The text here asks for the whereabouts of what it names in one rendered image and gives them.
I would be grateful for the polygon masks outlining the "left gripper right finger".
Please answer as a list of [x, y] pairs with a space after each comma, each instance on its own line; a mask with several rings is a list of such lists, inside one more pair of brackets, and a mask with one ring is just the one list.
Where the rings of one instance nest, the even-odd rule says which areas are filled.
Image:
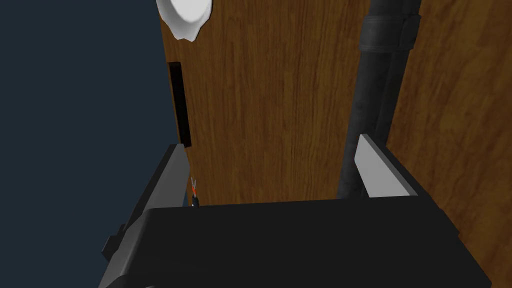
[[359, 136], [354, 162], [370, 198], [418, 195], [367, 134]]

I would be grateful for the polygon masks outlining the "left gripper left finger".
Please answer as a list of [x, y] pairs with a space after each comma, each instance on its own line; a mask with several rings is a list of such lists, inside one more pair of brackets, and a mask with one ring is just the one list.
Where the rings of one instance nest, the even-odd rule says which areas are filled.
[[184, 145], [171, 144], [137, 201], [124, 231], [149, 209], [180, 207], [183, 204], [190, 165]]

